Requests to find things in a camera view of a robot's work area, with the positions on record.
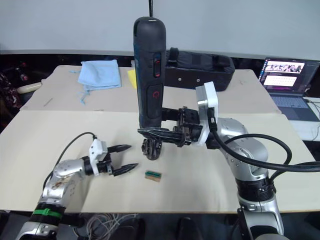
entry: beige table surface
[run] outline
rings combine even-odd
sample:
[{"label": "beige table surface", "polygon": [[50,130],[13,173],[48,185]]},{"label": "beige table surface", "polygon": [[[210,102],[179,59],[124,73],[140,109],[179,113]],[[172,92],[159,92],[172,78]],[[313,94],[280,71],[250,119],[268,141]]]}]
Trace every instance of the beige table surface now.
[{"label": "beige table surface", "polygon": [[[250,133],[268,134],[292,149],[292,163],[313,157],[284,115],[220,114],[241,121]],[[164,127],[174,123],[165,122]],[[0,209],[32,211],[42,184],[64,147],[76,135],[91,131],[109,146],[132,148],[112,155],[115,166],[139,163],[130,173],[93,177],[87,197],[73,198],[68,212],[235,212],[239,206],[234,177],[219,150],[205,147],[178,148],[164,143],[156,161],[141,152],[143,137],[137,133],[138,114],[105,111],[20,111],[0,134]],[[62,160],[87,155],[92,138],[84,136]],[[282,163],[285,152],[262,140],[269,161]],[[163,174],[161,182],[144,178],[145,171]],[[320,173],[285,173],[275,180],[282,212],[320,210]]]},{"label": "beige table surface", "polygon": [[[128,79],[131,67],[120,67],[122,87],[91,91],[80,102],[83,86],[79,84],[81,66],[60,65],[44,81],[21,110],[68,110],[138,112],[137,90]],[[278,107],[249,69],[235,70],[225,91],[217,93],[220,113],[280,113]],[[163,107],[198,109],[196,91],[177,87],[164,87]]]}]

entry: gray wall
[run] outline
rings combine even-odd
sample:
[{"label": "gray wall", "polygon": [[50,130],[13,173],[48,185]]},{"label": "gray wall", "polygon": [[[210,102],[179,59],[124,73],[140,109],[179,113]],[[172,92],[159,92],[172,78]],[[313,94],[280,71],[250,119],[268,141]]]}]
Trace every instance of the gray wall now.
[{"label": "gray wall", "polygon": [[[320,60],[319,0],[153,0],[167,47]],[[0,53],[133,54],[147,0],[0,0]]]}]

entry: black equipment case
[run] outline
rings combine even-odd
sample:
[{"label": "black equipment case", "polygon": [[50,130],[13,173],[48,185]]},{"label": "black equipment case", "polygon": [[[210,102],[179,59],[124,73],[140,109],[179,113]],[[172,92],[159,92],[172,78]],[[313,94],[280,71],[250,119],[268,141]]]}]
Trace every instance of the black equipment case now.
[{"label": "black equipment case", "polygon": [[235,72],[231,57],[179,51],[172,47],[166,52],[165,86],[195,89],[213,81],[217,92],[228,87]]}]

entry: laptop keyboard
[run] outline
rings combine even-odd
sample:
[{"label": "laptop keyboard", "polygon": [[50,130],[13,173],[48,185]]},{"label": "laptop keyboard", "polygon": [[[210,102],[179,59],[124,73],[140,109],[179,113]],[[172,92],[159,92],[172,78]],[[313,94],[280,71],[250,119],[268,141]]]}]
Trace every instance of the laptop keyboard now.
[{"label": "laptop keyboard", "polygon": [[300,97],[271,96],[271,98],[278,107],[297,109],[308,108],[306,102]]}]

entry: blue cloth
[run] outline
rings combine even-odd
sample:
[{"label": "blue cloth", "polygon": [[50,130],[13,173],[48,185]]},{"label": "blue cloth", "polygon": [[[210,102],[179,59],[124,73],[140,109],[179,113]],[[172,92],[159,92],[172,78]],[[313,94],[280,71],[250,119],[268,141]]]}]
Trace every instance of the blue cloth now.
[{"label": "blue cloth", "polygon": [[117,60],[82,61],[78,83],[84,91],[112,89],[121,87],[121,78]]}]

